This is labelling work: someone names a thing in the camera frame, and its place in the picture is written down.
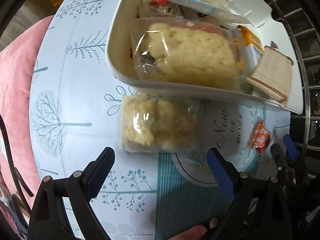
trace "table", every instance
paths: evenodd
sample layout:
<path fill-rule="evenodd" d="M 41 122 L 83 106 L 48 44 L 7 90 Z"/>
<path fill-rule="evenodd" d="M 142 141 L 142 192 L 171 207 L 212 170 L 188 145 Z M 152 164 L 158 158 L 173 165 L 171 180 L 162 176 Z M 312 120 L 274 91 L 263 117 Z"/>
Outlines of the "table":
<path fill-rule="evenodd" d="M 37 57 L 30 91 L 30 132 L 41 178 L 69 177 L 109 146 L 116 160 L 90 204 L 114 240 L 166 240 L 191 226 L 223 216 L 224 200 L 205 163 L 218 147 L 239 171 L 268 178 L 276 172 L 269 148 L 246 149 L 257 118 L 275 139 L 289 132 L 290 113 L 219 102 L 201 102 L 199 145 L 185 154 L 128 154 L 119 150 L 121 96 L 136 92 L 114 78 L 104 50 L 119 0 L 64 0 Z M 72 229 L 83 238 L 70 202 Z"/>

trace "blue gripper pad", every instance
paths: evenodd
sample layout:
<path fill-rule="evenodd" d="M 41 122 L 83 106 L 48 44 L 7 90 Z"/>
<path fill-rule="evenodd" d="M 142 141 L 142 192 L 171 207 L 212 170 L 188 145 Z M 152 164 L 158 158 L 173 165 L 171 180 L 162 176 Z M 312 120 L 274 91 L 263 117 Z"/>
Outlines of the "blue gripper pad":
<path fill-rule="evenodd" d="M 222 158 L 223 160 L 221 161 L 227 163 L 221 155 L 217 157 L 212 149 L 207 151 L 207 164 L 219 186 L 219 189 L 223 197 L 233 202 L 236 199 L 233 180 L 228 175 L 228 173 L 226 172 L 226 170 L 224 169 L 223 165 L 221 164 L 218 158 L 219 159 Z"/>
<path fill-rule="evenodd" d="M 297 162 L 298 161 L 298 157 L 299 157 L 299 153 L 296 149 L 296 147 L 293 145 L 292 139 L 290 137 L 290 135 L 285 135 L 283 137 L 283 143 L 284 145 L 287 147 L 287 151 L 290 155 L 290 158 L 294 161 Z"/>

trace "tree print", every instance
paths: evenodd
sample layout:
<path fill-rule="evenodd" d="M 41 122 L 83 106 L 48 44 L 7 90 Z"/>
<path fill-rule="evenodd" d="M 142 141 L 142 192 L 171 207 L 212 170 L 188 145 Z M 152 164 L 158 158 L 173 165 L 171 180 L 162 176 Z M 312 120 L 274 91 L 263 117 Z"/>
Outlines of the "tree print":
<path fill-rule="evenodd" d="M 66 122 L 62 107 L 51 91 L 43 91 L 34 102 L 30 114 L 30 130 L 35 141 L 52 157 L 60 155 L 66 140 L 68 126 L 86 126 L 91 123 Z"/>
<path fill-rule="evenodd" d="M 73 0 L 72 3 L 59 8 L 56 16 L 61 19 L 67 15 L 76 18 L 81 13 L 85 15 L 97 14 L 107 1 L 110 0 Z"/>
<path fill-rule="evenodd" d="M 46 71 L 47 69 L 48 69 L 48 67 L 39 68 L 38 67 L 38 61 L 36 60 L 35 68 L 34 68 L 34 71 L 32 73 L 32 82 L 33 83 L 36 82 L 39 73 L 42 72 L 42 71 Z"/>
<path fill-rule="evenodd" d="M 98 63 L 100 63 L 100 55 L 98 52 L 100 50 L 103 53 L 105 52 L 108 33 L 109 30 L 102 35 L 100 30 L 94 38 L 92 38 L 92 34 L 87 39 L 82 37 L 80 43 L 74 42 L 66 48 L 66 54 L 74 54 L 75 58 L 81 55 L 83 59 L 88 57 L 92 59 L 93 56 L 95 56 L 98 60 Z"/>
<path fill-rule="evenodd" d="M 128 185 L 128 190 L 118 190 L 118 183 L 125 183 Z M 151 194 L 155 194 L 157 191 L 152 189 L 148 184 L 145 171 L 140 169 L 137 171 L 128 171 L 126 176 L 117 178 L 116 171 L 110 171 L 105 183 L 100 190 L 102 194 L 103 203 L 107 205 L 113 205 L 114 210 L 117 210 L 124 203 L 128 210 L 135 209 L 136 212 L 143 212 L 145 201 Z"/>
<path fill-rule="evenodd" d="M 117 86 L 117 87 L 116 87 L 116 91 L 117 91 L 117 93 L 118 93 L 119 95 L 121 95 L 121 96 L 126 96 L 126 95 L 127 95 L 126 90 L 125 90 L 122 86 Z M 132 90 L 131 86 L 128 87 L 128 91 L 129 91 L 129 93 L 130 93 L 131 95 L 136 95 L 136 94 L 137 94 L 136 91 Z M 110 94 L 105 94 L 105 95 L 104 95 L 104 99 L 105 99 L 106 101 L 108 101 L 108 102 L 116 102 L 116 104 L 113 105 L 113 106 L 111 106 L 111 107 L 108 109 L 108 111 L 107 111 L 107 114 L 108 114 L 109 116 L 112 116 L 112 115 L 116 114 L 116 113 L 119 111 L 119 109 L 120 109 L 121 99 L 116 99 L 116 98 L 114 98 L 114 97 L 113 97 L 112 95 L 110 95 Z"/>

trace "tablecloth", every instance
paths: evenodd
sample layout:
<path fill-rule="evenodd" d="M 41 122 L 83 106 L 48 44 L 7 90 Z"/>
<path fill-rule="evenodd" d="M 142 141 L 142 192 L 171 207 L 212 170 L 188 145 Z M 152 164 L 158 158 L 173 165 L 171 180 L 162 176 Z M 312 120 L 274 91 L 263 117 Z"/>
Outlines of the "tablecloth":
<path fill-rule="evenodd" d="M 134 89 L 117 80 L 105 61 L 105 45 L 119 0 L 64 0 L 41 45 L 30 92 L 32 148 L 41 178 L 69 177 L 102 152 L 116 160 L 90 204 L 114 240 L 166 240 L 191 226 L 223 216 L 224 200 L 205 163 L 217 147 L 239 171 L 268 178 L 276 172 L 269 149 L 246 144 L 257 119 L 274 138 L 289 132 L 290 113 L 219 102 L 201 102 L 197 150 L 129 154 L 119 149 L 121 96 Z M 83 238 L 68 199 L 72 229 Z"/>

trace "teal striped pattern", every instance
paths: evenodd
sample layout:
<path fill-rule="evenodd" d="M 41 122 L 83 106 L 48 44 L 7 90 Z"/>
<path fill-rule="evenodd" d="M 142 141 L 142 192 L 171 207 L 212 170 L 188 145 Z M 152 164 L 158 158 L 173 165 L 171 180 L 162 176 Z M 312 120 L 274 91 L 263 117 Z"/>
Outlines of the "teal striped pattern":
<path fill-rule="evenodd" d="M 187 181 L 169 153 L 159 154 L 155 240 L 167 240 L 196 224 L 223 216 L 230 206 L 218 187 Z"/>

